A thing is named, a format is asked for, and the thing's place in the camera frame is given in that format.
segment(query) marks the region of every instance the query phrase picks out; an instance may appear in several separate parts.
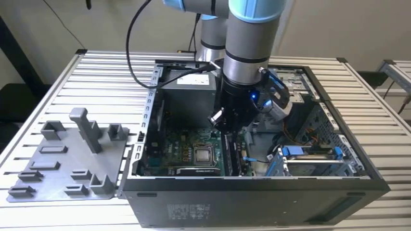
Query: white wall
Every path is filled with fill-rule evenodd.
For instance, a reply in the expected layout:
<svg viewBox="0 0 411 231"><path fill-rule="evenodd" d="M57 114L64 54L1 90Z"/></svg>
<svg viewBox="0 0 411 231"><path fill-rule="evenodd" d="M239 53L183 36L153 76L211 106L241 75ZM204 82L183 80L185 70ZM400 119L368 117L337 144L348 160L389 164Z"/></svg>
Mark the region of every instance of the white wall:
<svg viewBox="0 0 411 231"><path fill-rule="evenodd" d="M126 27L142 2L93 0L89 11L84 0L48 0L85 47L112 51L124 50ZM285 12L291 15L281 19L279 34L284 30L283 37L275 40L275 54L345 57L357 70L375 70L387 58L411 60L411 1L288 0L287 3ZM80 48L76 40L42 0L0 0L0 14L40 77L52 82ZM134 26L130 50L185 50L193 18L193 13L181 13L164 6L161 0L153 0Z"/></svg>
<svg viewBox="0 0 411 231"><path fill-rule="evenodd" d="M0 89L8 83L22 83L22 79L8 61L5 54L0 50Z"/></svg>
<svg viewBox="0 0 411 231"><path fill-rule="evenodd" d="M144 0L48 0L86 49L122 51L130 19ZM44 81L52 83L66 66L77 41L62 28L42 0L0 0L0 15ZM185 50L195 14L153 0L134 25L130 50Z"/></svg>
<svg viewBox="0 0 411 231"><path fill-rule="evenodd" d="M277 55L344 57L375 71L411 60L409 0L295 0Z"/></svg>

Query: aluminum table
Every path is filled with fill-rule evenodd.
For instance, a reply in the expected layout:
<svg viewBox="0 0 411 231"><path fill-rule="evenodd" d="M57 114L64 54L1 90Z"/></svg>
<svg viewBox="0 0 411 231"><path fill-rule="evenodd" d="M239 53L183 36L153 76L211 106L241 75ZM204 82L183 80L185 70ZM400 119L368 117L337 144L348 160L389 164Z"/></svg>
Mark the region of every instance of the aluminum table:
<svg viewBox="0 0 411 231"><path fill-rule="evenodd" d="M136 76L147 81L155 59L191 60L192 54L132 53L130 59ZM411 230L409 126L348 63L340 63L335 58L277 56L269 59L269 63L309 66L392 191L336 226L223 230ZM117 198L34 203L8 203L5 200L6 190L14 185L17 173L24 169L42 139L40 129L45 121L61 120L65 127L73 127L74 124L68 119L70 109L85 107L89 120L96 120L100 127L106 127L109 123L121 123L130 129L124 153L126 155L130 145L137 140L136 121L141 116L145 95L147 90L129 76L122 52L88 51L85 54L74 55L0 155L0 228L30 231L148 230L138 226L126 200Z"/></svg>
<svg viewBox="0 0 411 231"><path fill-rule="evenodd" d="M392 88L387 93L385 101L389 106L397 111L401 107L403 101L411 95L411 61L384 60L376 71L384 72L389 79L387 82L395 82ZM380 95L385 94L387 89L381 87L376 89ZM407 121L411 120L411 104L407 104L401 117Z"/></svg>

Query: motherboard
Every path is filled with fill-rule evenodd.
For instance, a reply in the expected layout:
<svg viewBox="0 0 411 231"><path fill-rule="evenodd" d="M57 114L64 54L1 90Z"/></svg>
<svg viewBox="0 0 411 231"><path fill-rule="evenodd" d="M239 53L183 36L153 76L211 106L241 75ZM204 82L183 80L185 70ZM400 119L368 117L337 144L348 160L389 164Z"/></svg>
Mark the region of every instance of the motherboard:
<svg viewBox="0 0 411 231"><path fill-rule="evenodd" d="M165 137L161 155L148 158L147 176L224 176L219 131L171 129Z"/></svg>

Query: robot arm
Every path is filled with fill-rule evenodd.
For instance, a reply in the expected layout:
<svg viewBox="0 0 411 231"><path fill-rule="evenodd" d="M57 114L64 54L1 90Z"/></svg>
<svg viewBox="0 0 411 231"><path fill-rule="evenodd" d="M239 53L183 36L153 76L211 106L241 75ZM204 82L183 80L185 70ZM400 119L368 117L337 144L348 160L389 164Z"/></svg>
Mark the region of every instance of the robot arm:
<svg viewBox="0 0 411 231"><path fill-rule="evenodd" d="M228 13L221 109L208 118L215 128L224 133L236 133L264 112L281 120L291 110L288 89L277 85L281 81L272 78L267 66L285 1L164 0L167 5L171 2L184 11L220 17ZM263 105L257 101L261 93L271 98Z"/></svg>
<svg viewBox="0 0 411 231"><path fill-rule="evenodd" d="M228 0L163 0L164 4L180 11L201 13L201 45L196 60L201 62L224 58Z"/></svg>

